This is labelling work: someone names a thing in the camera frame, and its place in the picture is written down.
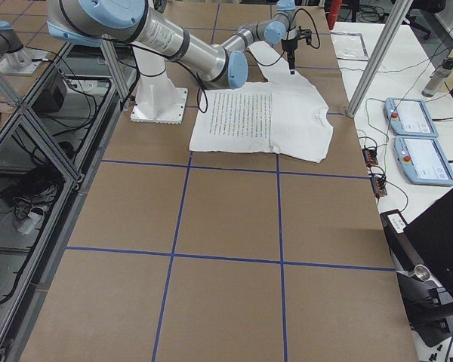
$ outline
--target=blue tape grid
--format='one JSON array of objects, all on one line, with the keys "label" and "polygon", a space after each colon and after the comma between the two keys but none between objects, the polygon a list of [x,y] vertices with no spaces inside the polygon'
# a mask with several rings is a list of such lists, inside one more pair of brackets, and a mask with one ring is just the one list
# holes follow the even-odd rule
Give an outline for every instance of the blue tape grid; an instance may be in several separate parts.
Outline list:
[{"label": "blue tape grid", "polygon": [[[32,3],[20,14],[22,15],[27,11]],[[217,6],[217,13],[214,21],[213,33],[211,36],[211,42],[214,40],[214,34],[216,30],[226,30],[235,32],[236,29],[217,29],[217,21],[220,13],[220,4]],[[273,8],[270,6],[270,17],[273,15]],[[43,28],[34,34],[34,36],[28,41],[27,44],[33,41],[33,39],[39,34]],[[206,28],[189,28],[189,29],[206,29]],[[305,69],[324,69],[324,70],[339,70],[337,68],[320,68],[320,67],[298,67]],[[328,115],[342,115],[339,112],[329,112]],[[118,163],[118,164],[140,164],[140,165],[149,165],[149,166],[163,166],[163,167],[180,167],[186,168],[186,176],[183,185],[183,194],[181,196],[180,208],[178,211],[178,218],[176,229],[174,233],[173,246],[170,253],[161,253],[161,252],[152,252],[145,250],[118,250],[118,249],[104,249],[104,248],[95,248],[95,247],[67,247],[67,250],[82,250],[82,251],[95,251],[95,252],[106,252],[106,253],[130,253],[130,254],[140,254],[140,255],[151,255],[151,256],[163,256],[170,259],[168,266],[168,273],[165,282],[165,288],[163,291],[161,311],[159,314],[158,325],[156,328],[156,338],[153,349],[153,355],[151,358],[152,362],[156,362],[156,355],[159,347],[159,339],[161,336],[162,321],[165,313],[165,306],[168,298],[169,284],[171,282],[171,273],[173,270],[174,258],[189,258],[189,259],[213,259],[213,260],[223,260],[223,261],[234,261],[234,262],[256,262],[256,263],[267,263],[267,264],[276,264],[280,266],[280,279],[281,279],[281,291],[282,291],[282,329],[283,329],[283,351],[284,351],[284,362],[288,362],[288,337],[287,337],[287,311],[286,311],[286,300],[285,300],[285,265],[298,265],[306,267],[321,267],[321,268],[342,268],[342,269],[355,269],[355,270],[366,270],[366,271],[378,271],[378,272],[394,272],[393,268],[377,268],[377,267],[368,267],[368,266],[357,266],[357,265],[335,265],[335,264],[325,264],[325,263],[312,263],[312,262],[289,262],[284,260],[284,250],[283,250],[283,235],[282,235],[282,198],[281,198],[281,185],[280,185],[280,175],[282,174],[291,174],[298,176],[323,176],[323,177],[338,177],[338,178],[350,178],[350,179],[368,179],[366,176],[348,176],[348,175],[331,175],[331,174],[320,174],[320,173],[300,173],[300,172],[285,172],[280,170],[279,156],[276,155],[276,170],[248,170],[248,169],[227,169],[219,167],[203,167],[203,166],[192,166],[193,153],[190,153],[190,158],[188,160],[188,165],[179,165],[179,164],[158,164],[152,162],[134,162],[134,161],[120,161],[120,160],[103,160],[103,162],[109,163]],[[204,170],[230,170],[237,172],[257,172],[257,173],[274,173],[277,178],[277,201],[279,209],[279,260],[266,260],[266,259],[249,259],[249,258],[236,258],[236,257],[227,257],[227,256],[206,256],[206,255],[194,255],[194,254],[183,254],[175,253],[177,238],[179,235],[181,218],[183,215],[183,206],[186,197],[186,191],[188,186],[188,180],[190,177],[190,171],[192,168],[195,169],[204,169]]]}]

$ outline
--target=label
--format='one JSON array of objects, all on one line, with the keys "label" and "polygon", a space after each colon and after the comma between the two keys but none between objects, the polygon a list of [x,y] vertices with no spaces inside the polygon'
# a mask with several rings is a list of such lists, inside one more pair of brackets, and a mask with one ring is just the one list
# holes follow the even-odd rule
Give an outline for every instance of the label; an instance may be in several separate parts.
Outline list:
[{"label": "label", "polygon": [[391,213],[387,216],[387,218],[391,221],[391,225],[393,225],[398,234],[402,234],[404,232],[406,224],[402,221],[401,216],[398,213]]},{"label": "label", "polygon": [[173,30],[154,21],[146,34],[145,43],[148,47],[157,51],[165,51],[172,43],[173,36]]}]

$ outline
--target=brown cardboard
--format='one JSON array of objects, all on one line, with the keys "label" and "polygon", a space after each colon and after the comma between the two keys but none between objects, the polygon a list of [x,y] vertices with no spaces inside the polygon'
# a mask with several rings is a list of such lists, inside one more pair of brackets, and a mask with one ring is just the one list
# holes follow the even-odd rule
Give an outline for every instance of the brown cardboard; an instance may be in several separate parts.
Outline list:
[{"label": "brown cardboard", "polygon": [[182,124],[131,122],[131,109],[121,114],[105,159],[188,164],[196,109],[185,110]]},{"label": "brown cardboard", "polygon": [[281,361],[278,265],[175,258],[157,362]]},{"label": "brown cardboard", "polygon": [[0,14],[22,14],[29,6],[31,2],[25,2],[23,0],[7,0],[0,4]]},{"label": "brown cardboard", "polygon": [[328,115],[334,127],[327,157],[320,163],[305,162],[280,155],[280,170],[304,173],[324,173],[349,176],[367,176],[364,158],[359,147],[354,120],[342,115]]},{"label": "brown cardboard", "polygon": [[213,29],[218,4],[168,2],[165,17],[184,28]]},{"label": "brown cardboard", "polygon": [[281,175],[280,185],[285,260],[393,267],[368,180]]},{"label": "brown cardboard", "polygon": [[168,262],[67,250],[20,361],[150,359]]},{"label": "brown cardboard", "polygon": [[177,252],[279,259],[275,174],[190,171]]},{"label": "brown cardboard", "polygon": [[170,252],[185,174],[102,163],[69,245]]},{"label": "brown cardboard", "polygon": [[265,5],[220,4],[216,29],[236,31],[240,26],[270,19],[270,7]]},{"label": "brown cardboard", "polygon": [[396,273],[285,267],[288,359],[416,361]]},{"label": "brown cardboard", "polygon": [[326,101],[330,113],[344,114],[347,100],[340,70],[336,69],[298,69],[299,73],[317,87]]}]

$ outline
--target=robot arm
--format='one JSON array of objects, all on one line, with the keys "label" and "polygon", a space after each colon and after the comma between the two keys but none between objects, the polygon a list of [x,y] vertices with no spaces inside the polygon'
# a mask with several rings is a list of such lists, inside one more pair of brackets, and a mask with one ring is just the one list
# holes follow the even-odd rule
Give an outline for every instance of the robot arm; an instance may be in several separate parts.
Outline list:
[{"label": "robot arm", "polygon": [[28,66],[32,62],[14,28],[10,23],[0,20],[0,59],[4,55],[10,66],[15,69]]},{"label": "robot arm", "polygon": [[248,24],[222,45],[209,45],[148,7],[147,0],[48,0],[48,28],[55,38],[99,47],[102,35],[138,41],[172,62],[180,61],[218,88],[241,87],[248,76],[243,51],[254,41],[279,42],[295,31],[294,0],[280,0],[271,20]]}]

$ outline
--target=gray floor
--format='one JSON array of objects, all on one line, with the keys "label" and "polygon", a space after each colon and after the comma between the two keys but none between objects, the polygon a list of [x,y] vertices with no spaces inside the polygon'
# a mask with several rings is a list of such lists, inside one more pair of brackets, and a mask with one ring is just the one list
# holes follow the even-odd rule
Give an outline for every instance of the gray floor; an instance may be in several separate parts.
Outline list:
[{"label": "gray floor", "polygon": [[[393,9],[393,4],[390,0],[364,0],[361,1],[361,5],[375,6],[375,10],[382,14],[383,12],[390,13]],[[366,8],[365,11],[360,11],[357,14],[358,22],[376,22],[379,23],[379,16],[376,14],[369,13],[370,8]],[[434,66],[438,66],[443,58],[445,58],[449,50],[453,48],[453,39],[448,35],[445,29],[441,26],[439,21],[435,18],[433,14],[428,14],[423,11],[413,10],[411,15],[416,16],[416,22],[422,26],[431,30],[431,36],[429,39],[424,39],[425,33],[420,30],[413,29],[418,41],[423,47],[428,57],[432,57],[432,63]],[[340,19],[345,19],[344,21],[351,21],[351,13],[348,8],[341,9],[339,16]]]}]

